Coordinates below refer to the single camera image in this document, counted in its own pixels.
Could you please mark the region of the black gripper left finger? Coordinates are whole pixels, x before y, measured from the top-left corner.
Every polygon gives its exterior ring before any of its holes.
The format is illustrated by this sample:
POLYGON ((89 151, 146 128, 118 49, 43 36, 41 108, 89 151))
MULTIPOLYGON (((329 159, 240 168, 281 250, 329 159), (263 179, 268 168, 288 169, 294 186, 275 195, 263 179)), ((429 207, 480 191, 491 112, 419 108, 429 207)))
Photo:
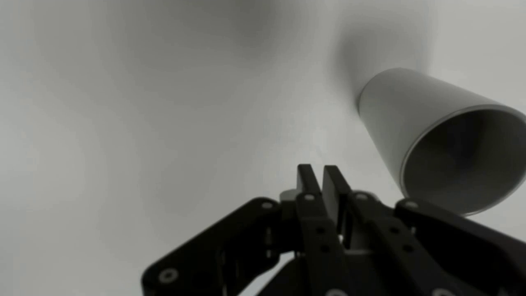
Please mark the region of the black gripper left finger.
POLYGON ((288 251, 294 258, 258 296, 352 296, 344 248, 307 164, 298 168, 293 200, 255 197, 150 265, 143 296, 238 296, 288 251))

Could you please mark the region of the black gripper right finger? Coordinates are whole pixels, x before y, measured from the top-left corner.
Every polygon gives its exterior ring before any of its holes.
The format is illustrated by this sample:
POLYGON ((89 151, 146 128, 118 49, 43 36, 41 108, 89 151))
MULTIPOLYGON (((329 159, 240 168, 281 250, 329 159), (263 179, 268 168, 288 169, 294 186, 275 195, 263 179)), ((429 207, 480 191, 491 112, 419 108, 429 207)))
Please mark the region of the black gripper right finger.
POLYGON ((324 168, 322 197, 344 246, 367 245, 401 296, 526 296, 526 243, 418 199, 385 205, 324 168))

